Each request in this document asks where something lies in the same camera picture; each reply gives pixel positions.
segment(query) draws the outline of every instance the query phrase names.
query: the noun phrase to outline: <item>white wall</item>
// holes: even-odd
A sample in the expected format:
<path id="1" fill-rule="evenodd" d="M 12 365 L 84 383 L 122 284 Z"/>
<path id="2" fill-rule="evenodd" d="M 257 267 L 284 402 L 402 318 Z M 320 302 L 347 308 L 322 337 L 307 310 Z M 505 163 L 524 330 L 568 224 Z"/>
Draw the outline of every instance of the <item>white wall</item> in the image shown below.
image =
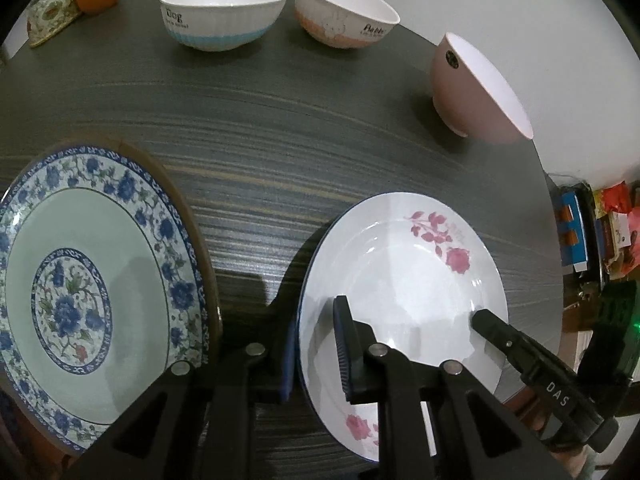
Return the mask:
<path id="1" fill-rule="evenodd" d="M 601 0 L 386 1 L 433 43 L 450 30 L 484 52 L 529 112 L 548 173 L 595 187 L 640 176 L 640 62 Z"/>
<path id="2" fill-rule="evenodd" d="M 23 12 L 20 15 L 20 18 L 18 18 L 18 21 L 15 22 L 14 28 L 11 29 L 11 32 L 9 32 L 9 35 L 2 44 L 6 50 L 7 56 L 15 56 L 15 53 L 24 45 L 25 41 L 27 41 L 27 13 Z"/>

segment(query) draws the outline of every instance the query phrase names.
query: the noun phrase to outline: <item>dark wood grain table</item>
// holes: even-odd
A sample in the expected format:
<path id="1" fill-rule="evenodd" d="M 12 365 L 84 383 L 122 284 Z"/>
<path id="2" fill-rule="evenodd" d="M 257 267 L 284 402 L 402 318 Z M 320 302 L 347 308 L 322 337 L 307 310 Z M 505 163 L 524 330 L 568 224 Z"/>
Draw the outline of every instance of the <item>dark wood grain table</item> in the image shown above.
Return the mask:
<path id="1" fill-rule="evenodd" d="M 224 344 L 251 341 L 295 304 L 328 225 L 387 191 L 433 196 L 478 232 L 504 283 L 510 323 L 558 350 L 562 278 L 552 205 L 532 142 L 462 139 L 431 104 L 434 46 L 403 27 L 363 50 L 330 49 L 289 0 L 260 40 L 226 53 L 181 46 L 158 0 L 83 17 L 0 74 L 0 189 L 74 134 L 133 141 L 193 208 L 218 278 Z M 496 395 L 521 387 L 506 367 Z M 297 388 L 261 406 L 256 478 L 350 478 L 370 468 L 336 444 Z"/>

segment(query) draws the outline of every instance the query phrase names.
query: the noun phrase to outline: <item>plate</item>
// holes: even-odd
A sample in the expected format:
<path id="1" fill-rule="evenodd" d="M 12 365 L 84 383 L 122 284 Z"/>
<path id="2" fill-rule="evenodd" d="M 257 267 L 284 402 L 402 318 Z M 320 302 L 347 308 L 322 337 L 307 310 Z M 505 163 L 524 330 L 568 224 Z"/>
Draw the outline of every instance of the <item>plate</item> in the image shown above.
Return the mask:
<path id="1" fill-rule="evenodd" d="M 219 328 L 206 247 L 149 156 L 68 143 L 6 192 L 0 355 L 61 443 L 82 451 L 174 361 L 206 362 Z"/>
<path id="2" fill-rule="evenodd" d="M 507 321 L 504 289 L 489 251 L 448 206 L 401 192 L 360 202 L 327 231 L 306 273 L 298 344 L 308 400 L 340 444 L 377 462 L 377 405 L 351 406 L 340 382 L 332 303 L 341 294 L 378 341 L 429 365 L 459 360 L 495 391 L 504 356 L 469 316 L 488 308 Z"/>

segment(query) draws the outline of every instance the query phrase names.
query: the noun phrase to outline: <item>blue and white bowl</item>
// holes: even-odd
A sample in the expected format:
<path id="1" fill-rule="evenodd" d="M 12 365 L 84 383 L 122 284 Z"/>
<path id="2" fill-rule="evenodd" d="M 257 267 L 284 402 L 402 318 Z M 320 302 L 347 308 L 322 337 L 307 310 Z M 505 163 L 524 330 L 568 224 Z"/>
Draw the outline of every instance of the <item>blue and white bowl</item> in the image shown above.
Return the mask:
<path id="1" fill-rule="evenodd" d="M 287 0 L 160 0 L 169 34 L 199 50 L 231 50 L 261 37 Z"/>

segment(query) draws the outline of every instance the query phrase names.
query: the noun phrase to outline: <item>plate rim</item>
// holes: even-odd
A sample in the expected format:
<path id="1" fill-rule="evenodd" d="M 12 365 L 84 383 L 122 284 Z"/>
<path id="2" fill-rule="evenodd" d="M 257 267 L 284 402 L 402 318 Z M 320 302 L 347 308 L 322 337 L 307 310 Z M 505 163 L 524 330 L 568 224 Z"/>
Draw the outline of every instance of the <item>plate rim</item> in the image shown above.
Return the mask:
<path id="1" fill-rule="evenodd" d="M 305 381 L 305 376 L 302 372 L 302 360 L 301 360 L 301 356 L 300 356 L 300 315 L 302 313 L 302 300 L 304 298 L 305 295 L 305 291 L 306 291 L 306 285 L 307 285 L 307 281 L 309 278 L 309 274 L 311 272 L 311 268 L 313 267 L 313 264 L 316 260 L 316 256 L 318 256 L 318 252 L 320 251 L 320 247 L 322 246 L 322 244 L 324 243 L 325 238 L 328 237 L 329 233 L 331 232 L 331 230 L 335 227 L 335 225 L 352 209 L 354 209 L 356 206 L 359 206 L 360 204 L 362 204 L 363 202 L 366 202 L 367 200 L 371 200 L 373 198 L 377 198 L 380 196 L 386 196 L 386 195 L 392 195 L 392 194 L 410 194 L 410 195 L 416 195 L 416 196 L 421 196 L 421 197 L 426 197 L 429 198 L 431 200 L 435 200 L 436 202 L 439 202 L 443 205 L 445 205 L 446 207 L 448 207 L 449 209 L 451 209 L 457 216 L 459 216 L 460 218 L 463 219 L 463 221 L 466 222 L 466 224 L 469 225 L 469 227 L 471 228 L 471 230 L 476 234 L 476 236 L 478 236 L 478 239 L 480 240 L 480 243 L 482 244 L 482 246 L 485 248 L 485 250 L 487 251 L 487 253 L 489 254 L 489 256 L 491 256 L 491 259 L 494 261 L 494 265 L 495 265 L 495 269 L 498 272 L 498 277 L 500 279 L 500 283 L 502 283 L 502 277 L 500 275 L 500 270 L 498 269 L 498 265 L 495 263 L 494 257 L 491 254 L 491 251 L 489 251 L 489 249 L 487 248 L 487 246 L 484 244 L 484 240 L 482 240 L 482 238 L 480 237 L 480 235 L 476 232 L 475 229 L 473 229 L 473 227 L 471 226 L 471 224 L 469 224 L 469 222 L 467 222 L 465 220 L 465 218 L 458 213 L 455 209 L 453 209 L 451 206 L 445 204 L 442 200 L 439 200 L 433 196 L 429 196 L 426 195 L 424 193 L 417 193 L 417 192 L 413 192 L 413 191 L 387 191 L 384 193 L 377 193 L 374 195 L 370 195 L 367 196 L 366 198 L 363 198 L 362 200 L 359 200 L 358 202 L 356 202 L 355 204 L 351 205 L 350 207 L 348 207 L 347 209 L 345 209 L 341 214 L 339 214 L 333 222 L 331 222 L 331 225 L 329 225 L 329 227 L 327 228 L 327 230 L 324 232 L 324 234 L 322 235 L 322 238 L 320 239 L 320 241 L 318 242 L 318 245 L 316 246 L 316 249 L 314 250 L 313 255 L 311 256 L 311 259 L 309 260 L 309 264 L 306 268 L 306 273 L 305 273 L 305 279 L 302 282 L 302 288 L 300 289 L 300 296 L 298 298 L 298 309 L 296 311 L 296 370 L 298 372 L 298 376 L 300 377 L 300 385 L 302 386 L 302 391 L 304 393 L 306 402 L 308 403 L 308 405 L 311 407 L 311 410 L 314 412 L 315 416 L 318 418 L 318 422 L 322 425 L 322 427 L 324 428 L 324 430 L 329 434 L 329 436 L 331 436 L 331 438 L 333 440 L 335 440 L 341 447 L 343 447 L 344 449 L 348 450 L 349 452 L 352 452 L 354 454 L 356 454 L 357 456 L 359 456 L 361 459 L 366 460 L 369 463 L 373 463 L 373 464 L 378 464 L 380 463 L 377 460 L 373 460 L 372 458 L 368 458 L 365 456 L 360 455 L 357 452 L 352 451 L 351 449 L 349 449 L 348 447 L 346 447 L 343 443 L 341 443 L 335 436 L 333 433 L 331 433 L 331 431 L 329 431 L 327 429 L 327 427 L 325 426 L 324 422 L 322 421 L 322 418 L 320 417 L 320 414 L 318 413 L 318 410 L 316 410 L 315 405 L 313 404 L 313 402 L 311 401 L 311 397 L 308 391 L 308 387 L 306 385 L 306 381 Z M 506 301 L 506 295 L 505 295 L 505 306 L 507 308 L 507 314 L 509 313 L 509 303 Z M 504 364 L 502 365 L 502 370 L 500 372 L 500 377 L 502 377 L 502 373 L 504 372 Z"/>
<path id="2" fill-rule="evenodd" d="M 152 179 L 160 185 L 162 191 L 168 196 L 170 203 L 177 210 L 193 247 L 197 269 L 200 271 L 201 275 L 207 312 L 207 329 L 209 332 L 209 351 L 207 352 L 207 358 L 210 363 L 215 363 L 218 359 L 220 339 L 222 336 L 222 316 L 220 313 L 218 286 L 216 283 L 214 269 L 211 264 L 209 250 L 184 195 L 172 182 L 162 164 L 151 154 L 143 151 L 124 139 L 110 137 L 103 134 L 67 137 L 66 139 L 50 145 L 30 160 L 30 162 L 20 171 L 20 173 L 7 187 L 6 191 L 0 198 L 0 207 L 6 205 L 7 198 L 12 195 L 23 177 L 39 162 L 43 161 L 48 156 L 57 155 L 65 150 L 80 147 L 94 147 L 110 150 L 128 158 L 132 162 L 135 162 L 143 170 L 148 172 Z M 11 395 L 11 398 L 16 402 L 25 415 L 27 415 L 27 413 L 29 413 L 29 415 L 33 415 L 36 420 L 33 420 L 32 416 L 29 416 L 29 419 L 32 424 L 37 425 L 36 428 L 39 430 L 39 433 L 55 444 L 56 447 L 63 449 L 65 452 L 68 452 L 73 456 L 78 456 L 86 450 L 87 448 L 83 448 L 78 444 L 72 443 L 65 437 L 58 434 L 57 431 L 50 428 L 49 424 L 40 420 L 40 414 L 22 398 L 18 384 L 9 373 L 8 365 L 4 362 L 4 359 L 2 359 L 1 356 L 0 363 L 2 373 L 15 390 L 14 392 L 6 393 Z"/>

